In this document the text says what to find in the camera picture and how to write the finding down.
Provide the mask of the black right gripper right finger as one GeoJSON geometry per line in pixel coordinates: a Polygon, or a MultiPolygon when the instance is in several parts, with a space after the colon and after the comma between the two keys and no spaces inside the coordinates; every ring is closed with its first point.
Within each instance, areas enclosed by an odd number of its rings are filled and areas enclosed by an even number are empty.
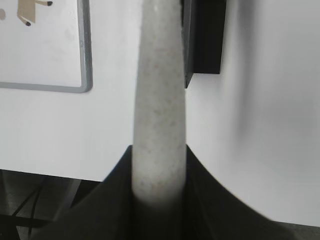
{"type": "Polygon", "coordinates": [[[315,226],[277,222],[222,186],[186,147],[185,240],[318,240],[315,226]]]}

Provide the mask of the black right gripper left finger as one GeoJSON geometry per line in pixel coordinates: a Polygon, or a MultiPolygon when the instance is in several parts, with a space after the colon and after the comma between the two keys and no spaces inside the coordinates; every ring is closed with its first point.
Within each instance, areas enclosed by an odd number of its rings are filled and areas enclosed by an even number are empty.
{"type": "Polygon", "coordinates": [[[86,197],[34,240],[133,240],[132,146],[86,197]]]}

